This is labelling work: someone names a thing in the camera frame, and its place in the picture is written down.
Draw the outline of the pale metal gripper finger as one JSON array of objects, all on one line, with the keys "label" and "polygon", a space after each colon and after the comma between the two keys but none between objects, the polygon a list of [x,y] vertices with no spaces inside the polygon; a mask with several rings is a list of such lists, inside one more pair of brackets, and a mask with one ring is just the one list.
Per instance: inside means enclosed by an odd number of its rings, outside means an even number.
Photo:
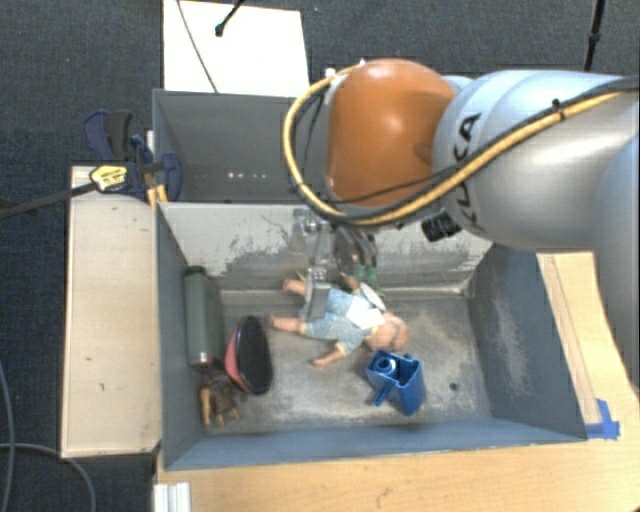
[{"label": "pale metal gripper finger", "polygon": [[315,321],[324,317],[330,291],[327,271],[322,267],[309,267],[305,279],[305,305],[302,310],[304,321]]}]

